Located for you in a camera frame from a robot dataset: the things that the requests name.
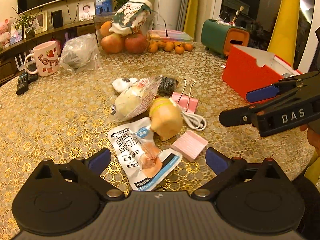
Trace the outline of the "chicken breast snack packet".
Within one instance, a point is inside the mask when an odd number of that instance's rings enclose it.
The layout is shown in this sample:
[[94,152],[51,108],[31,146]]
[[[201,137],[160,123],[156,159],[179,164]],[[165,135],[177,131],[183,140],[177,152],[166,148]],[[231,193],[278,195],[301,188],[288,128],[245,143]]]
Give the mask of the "chicken breast snack packet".
[[135,191],[153,190],[182,160],[179,152],[155,145],[147,117],[111,129],[108,139]]

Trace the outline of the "yellow squishy bun toy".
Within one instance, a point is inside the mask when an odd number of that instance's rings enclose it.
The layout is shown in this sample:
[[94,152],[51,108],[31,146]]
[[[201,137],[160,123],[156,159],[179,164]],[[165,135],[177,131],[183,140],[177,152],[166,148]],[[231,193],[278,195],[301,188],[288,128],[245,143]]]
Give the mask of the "yellow squishy bun toy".
[[183,127],[180,109],[170,99],[156,98],[150,106],[151,130],[157,133],[161,141],[176,136]]

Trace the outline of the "red cardboard box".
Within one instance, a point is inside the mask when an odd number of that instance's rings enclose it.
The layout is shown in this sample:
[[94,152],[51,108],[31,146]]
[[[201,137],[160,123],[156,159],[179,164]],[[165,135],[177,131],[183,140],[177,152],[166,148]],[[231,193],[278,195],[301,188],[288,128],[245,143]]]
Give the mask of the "red cardboard box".
[[246,94],[252,90],[301,73],[274,53],[233,45],[222,80],[246,100]]

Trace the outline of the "pink binder clip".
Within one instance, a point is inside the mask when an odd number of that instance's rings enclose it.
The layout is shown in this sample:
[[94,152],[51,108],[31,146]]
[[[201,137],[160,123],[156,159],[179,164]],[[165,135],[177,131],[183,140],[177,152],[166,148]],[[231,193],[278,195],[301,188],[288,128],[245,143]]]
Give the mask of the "pink binder clip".
[[173,92],[171,96],[172,100],[174,100],[179,106],[181,106],[184,111],[192,114],[196,112],[197,105],[199,103],[199,100],[193,98],[191,95],[195,84],[195,79],[185,78],[182,92]]

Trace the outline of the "green orange tissue box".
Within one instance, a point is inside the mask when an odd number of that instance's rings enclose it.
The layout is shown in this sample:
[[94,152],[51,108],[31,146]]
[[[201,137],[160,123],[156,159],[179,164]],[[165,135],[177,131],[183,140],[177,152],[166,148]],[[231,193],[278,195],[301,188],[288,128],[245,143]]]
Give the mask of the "green orange tissue box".
[[222,56],[228,57],[231,46],[247,46],[249,32],[233,25],[218,23],[216,20],[208,19],[204,22],[201,33],[201,43],[206,50],[212,50]]

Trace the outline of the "small black wrapped packet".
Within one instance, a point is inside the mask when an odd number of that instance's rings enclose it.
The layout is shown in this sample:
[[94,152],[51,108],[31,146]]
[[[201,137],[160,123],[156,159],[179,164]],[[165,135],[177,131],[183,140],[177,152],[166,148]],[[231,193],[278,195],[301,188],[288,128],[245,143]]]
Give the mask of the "small black wrapped packet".
[[162,77],[158,87],[158,94],[171,97],[178,87],[179,81],[172,77]]

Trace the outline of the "small mandarin orange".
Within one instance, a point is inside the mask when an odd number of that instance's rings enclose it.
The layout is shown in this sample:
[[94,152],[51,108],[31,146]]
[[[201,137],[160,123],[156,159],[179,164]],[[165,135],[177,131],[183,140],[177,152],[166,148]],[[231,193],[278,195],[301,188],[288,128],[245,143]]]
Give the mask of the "small mandarin orange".
[[165,43],[164,50],[165,50],[166,52],[171,52],[171,51],[174,50],[174,48],[175,48],[175,45],[174,45],[173,42],[166,42],[166,43]]
[[186,50],[186,51],[192,51],[193,50],[193,45],[191,44],[191,43],[186,43],[185,45],[184,45],[184,49]]
[[175,53],[176,54],[182,55],[184,53],[184,51],[185,51],[184,46],[176,46],[175,47]]

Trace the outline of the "white plush toy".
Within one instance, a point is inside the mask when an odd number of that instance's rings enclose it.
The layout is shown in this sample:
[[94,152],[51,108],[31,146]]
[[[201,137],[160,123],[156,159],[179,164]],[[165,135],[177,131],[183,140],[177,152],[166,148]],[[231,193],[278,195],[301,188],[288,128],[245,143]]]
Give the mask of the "white plush toy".
[[137,78],[119,78],[112,82],[112,87],[117,93],[122,93],[138,81]]

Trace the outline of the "black remote control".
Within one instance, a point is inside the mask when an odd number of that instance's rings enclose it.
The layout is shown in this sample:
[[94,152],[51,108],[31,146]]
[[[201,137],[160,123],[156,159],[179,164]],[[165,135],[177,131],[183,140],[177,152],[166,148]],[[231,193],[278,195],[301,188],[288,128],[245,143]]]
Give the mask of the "black remote control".
[[28,72],[23,72],[19,75],[17,81],[16,94],[21,95],[29,90],[29,84],[38,80],[38,74],[29,74]]

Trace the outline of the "clear plastic bag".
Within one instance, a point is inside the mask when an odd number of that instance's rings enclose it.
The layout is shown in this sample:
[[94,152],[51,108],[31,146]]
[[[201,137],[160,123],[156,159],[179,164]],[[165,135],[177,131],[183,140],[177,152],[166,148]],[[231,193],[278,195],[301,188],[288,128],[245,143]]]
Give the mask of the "clear plastic bag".
[[86,34],[68,40],[61,53],[60,65],[71,74],[98,70],[101,60],[96,35]]

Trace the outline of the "pastel flat plastic case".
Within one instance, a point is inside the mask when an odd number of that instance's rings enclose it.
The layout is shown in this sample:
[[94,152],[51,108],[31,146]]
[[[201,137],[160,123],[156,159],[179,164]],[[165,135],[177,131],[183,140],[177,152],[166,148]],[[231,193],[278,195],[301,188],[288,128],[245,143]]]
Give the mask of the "pastel flat plastic case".
[[183,31],[176,30],[149,30],[150,37],[154,41],[163,42],[193,42],[193,38]]

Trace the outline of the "red apple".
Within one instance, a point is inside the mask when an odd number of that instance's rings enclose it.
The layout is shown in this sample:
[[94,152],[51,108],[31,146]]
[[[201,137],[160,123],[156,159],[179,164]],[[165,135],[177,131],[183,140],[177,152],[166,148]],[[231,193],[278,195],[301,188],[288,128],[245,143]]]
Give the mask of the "red apple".
[[124,38],[116,33],[112,33],[104,37],[101,42],[101,47],[108,54],[120,53],[124,49]]
[[128,35],[124,40],[124,47],[128,53],[142,54],[148,46],[148,39],[141,33]]

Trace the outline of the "clear fruit container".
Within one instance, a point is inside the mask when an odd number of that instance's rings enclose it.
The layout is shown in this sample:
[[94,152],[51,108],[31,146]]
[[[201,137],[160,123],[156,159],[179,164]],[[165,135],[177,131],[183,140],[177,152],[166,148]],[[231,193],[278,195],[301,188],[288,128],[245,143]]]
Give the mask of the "clear fruit container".
[[153,13],[120,22],[115,12],[93,16],[99,49],[105,54],[144,54],[151,42]]

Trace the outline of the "framed portrait photo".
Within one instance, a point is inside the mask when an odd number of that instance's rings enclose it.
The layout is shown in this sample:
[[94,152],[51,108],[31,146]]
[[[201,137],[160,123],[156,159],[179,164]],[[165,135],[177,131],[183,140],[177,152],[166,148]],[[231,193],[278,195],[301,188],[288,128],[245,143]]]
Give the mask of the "framed portrait photo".
[[79,21],[89,21],[95,15],[95,3],[87,2],[79,5]]

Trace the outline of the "potted green plant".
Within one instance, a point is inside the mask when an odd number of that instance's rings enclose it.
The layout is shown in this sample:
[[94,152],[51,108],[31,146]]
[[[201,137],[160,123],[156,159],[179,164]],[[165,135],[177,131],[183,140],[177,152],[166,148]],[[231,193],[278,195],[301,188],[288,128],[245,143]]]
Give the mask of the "potted green plant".
[[13,9],[17,14],[17,17],[14,17],[14,19],[16,20],[15,29],[18,30],[20,29],[20,27],[22,27],[25,34],[25,39],[35,37],[35,28],[33,22],[36,19],[38,13],[34,14],[33,10],[31,10],[30,13],[25,14],[24,12],[19,13],[19,8],[17,10],[15,8]]

